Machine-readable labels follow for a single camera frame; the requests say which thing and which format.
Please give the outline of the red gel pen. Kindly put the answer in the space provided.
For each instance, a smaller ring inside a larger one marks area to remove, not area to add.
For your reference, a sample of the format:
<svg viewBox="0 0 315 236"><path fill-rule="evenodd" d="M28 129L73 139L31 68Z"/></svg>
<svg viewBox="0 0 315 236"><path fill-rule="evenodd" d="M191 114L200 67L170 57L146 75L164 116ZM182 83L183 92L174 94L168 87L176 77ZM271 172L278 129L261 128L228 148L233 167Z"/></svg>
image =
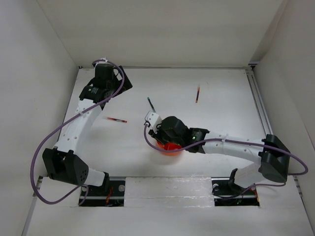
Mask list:
<svg viewBox="0 0 315 236"><path fill-rule="evenodd" d="M103 117L103 119L111 120L111 121L115 121L115 122L127 123L127 120L118 119L118 118Z"/></svg>

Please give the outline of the aluminium rail at table edge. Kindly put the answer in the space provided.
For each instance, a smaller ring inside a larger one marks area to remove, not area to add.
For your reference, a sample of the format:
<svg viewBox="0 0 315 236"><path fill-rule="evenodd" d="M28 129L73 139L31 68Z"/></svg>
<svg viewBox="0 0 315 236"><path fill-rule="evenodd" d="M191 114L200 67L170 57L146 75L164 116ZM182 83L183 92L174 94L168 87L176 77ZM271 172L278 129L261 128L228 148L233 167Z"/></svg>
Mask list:
<svg viewBox="0 0 315 236"><path fill-rule="evenodd" d="M260 122L262 124L263 130L265 134L273 134L273 130L270 124L270 121L268 119L263 100L258 88L258 84L254 75L254 68L256 64L249 64L247 67L245 67L245 72L247 75L247 79L252 91L252 96L254 99L254 103L258 112L258 116L260 119Z"/></svg>

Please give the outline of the green gel pen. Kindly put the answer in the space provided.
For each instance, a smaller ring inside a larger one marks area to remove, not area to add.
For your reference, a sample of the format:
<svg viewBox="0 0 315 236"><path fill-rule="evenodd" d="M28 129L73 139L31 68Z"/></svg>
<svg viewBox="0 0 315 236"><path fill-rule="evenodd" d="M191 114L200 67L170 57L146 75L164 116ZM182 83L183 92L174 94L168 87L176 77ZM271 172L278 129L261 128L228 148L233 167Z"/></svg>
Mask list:
<svg viewBox="0 0 315 236"><path fill-rule="evenodd" d="M152 109L152 112L156 113L156 110L155 110L155 108L154 108L154 106L153 106L153 104L152 104L152 102L151 102L151 99L150 99L149 97L147 97L147 100L148 100L148 102L149 102L149 104L150 104L150 107L151 107L151 109Z"/></svg>

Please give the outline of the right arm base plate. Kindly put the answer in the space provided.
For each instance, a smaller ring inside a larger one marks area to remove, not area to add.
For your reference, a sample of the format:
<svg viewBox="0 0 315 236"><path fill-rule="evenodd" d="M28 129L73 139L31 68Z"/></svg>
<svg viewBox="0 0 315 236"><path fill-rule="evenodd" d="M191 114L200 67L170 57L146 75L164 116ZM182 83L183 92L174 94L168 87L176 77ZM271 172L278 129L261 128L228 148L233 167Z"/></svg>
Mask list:
<svg viewBox="0 0 315 236"><path fill-rule="evenodd" d="M229 185L228 178L212 179L212 195L216 207L259 207L257 191L253 188L245 191L237 185Z"/></svg>

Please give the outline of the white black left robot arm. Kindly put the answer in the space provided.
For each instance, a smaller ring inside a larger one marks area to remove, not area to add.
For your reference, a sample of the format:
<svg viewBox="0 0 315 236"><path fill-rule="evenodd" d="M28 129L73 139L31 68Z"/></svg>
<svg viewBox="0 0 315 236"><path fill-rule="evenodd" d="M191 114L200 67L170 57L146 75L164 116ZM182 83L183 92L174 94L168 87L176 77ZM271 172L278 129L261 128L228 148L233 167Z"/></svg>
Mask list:
<svg viewBox="0 0 315 236"><path fill-rule="evenodd" d="M42 158L48 177L77 186L89 185L99 194L109 191L109 174L90 168L82 159L84 140L92 124L105 107L104 99L132 88L124 69L104 59L93 63L94 77L83 88L76 108L78 118L71 121L52 149Z"/></svg>

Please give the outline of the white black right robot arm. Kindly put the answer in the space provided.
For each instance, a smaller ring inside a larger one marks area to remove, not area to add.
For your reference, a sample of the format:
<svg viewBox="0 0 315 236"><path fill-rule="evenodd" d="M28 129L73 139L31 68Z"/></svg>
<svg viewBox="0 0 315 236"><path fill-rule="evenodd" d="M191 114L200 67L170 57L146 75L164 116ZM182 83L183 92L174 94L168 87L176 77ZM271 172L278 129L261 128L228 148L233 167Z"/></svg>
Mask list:
<svg viewBox="0 0 315 236"><path fill-rule="evenodd" d="M265 180L270 181L272 187L282 187L287 182L290 152L277 136L268 134L250 142L207 129L189 128L175 116L162 119L151 112L145 117L144 125L146 140L151 137L163 146L174 144L174 152L221 154L250 161L249 165L232 170L228 182L223 185L233 197L263 186Z"/></svg>

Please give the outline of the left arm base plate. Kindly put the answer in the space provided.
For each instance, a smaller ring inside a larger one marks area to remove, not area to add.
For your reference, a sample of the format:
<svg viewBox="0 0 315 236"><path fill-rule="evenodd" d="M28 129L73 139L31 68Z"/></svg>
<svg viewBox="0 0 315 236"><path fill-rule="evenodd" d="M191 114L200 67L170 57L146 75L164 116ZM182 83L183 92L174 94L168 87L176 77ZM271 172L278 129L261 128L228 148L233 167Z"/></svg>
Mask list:
<svg viewBox="0 0 315 236"><path fill-rule="evenodd" d="M89 186L88 194L80 207L123 207L126 179L113 177L109 180L108 190L101 192L96 186Z"/></svg>

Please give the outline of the orange round organizer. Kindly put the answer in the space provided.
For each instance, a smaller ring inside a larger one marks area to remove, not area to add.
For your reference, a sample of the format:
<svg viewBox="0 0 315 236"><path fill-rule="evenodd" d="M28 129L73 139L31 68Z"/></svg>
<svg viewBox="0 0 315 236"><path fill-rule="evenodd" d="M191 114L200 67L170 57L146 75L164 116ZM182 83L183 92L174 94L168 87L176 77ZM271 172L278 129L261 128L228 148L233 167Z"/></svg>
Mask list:
<svg viewBox="0 0 315 236"><path fill-rule="evenodd" d="M159 141L156 141L156 147L159 148L159 152L165 156L179 156L182 154L182 151L178 151L182 147L174 143L167 143L163 145Z"/></svg>

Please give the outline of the dark red orange-tipped pen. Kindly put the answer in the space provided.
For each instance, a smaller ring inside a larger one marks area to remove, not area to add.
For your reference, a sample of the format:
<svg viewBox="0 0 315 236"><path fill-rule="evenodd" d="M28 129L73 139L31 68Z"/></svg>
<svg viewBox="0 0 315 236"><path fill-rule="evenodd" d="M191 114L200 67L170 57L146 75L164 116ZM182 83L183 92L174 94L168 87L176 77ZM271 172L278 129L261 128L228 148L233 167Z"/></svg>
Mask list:
<svg viewBox="0 0 315 236"><path fill-rule="evenodd" d="M197 86L197 93L196 93L195 103L198 103L199 95L200 95L200 85Z"/></svg>

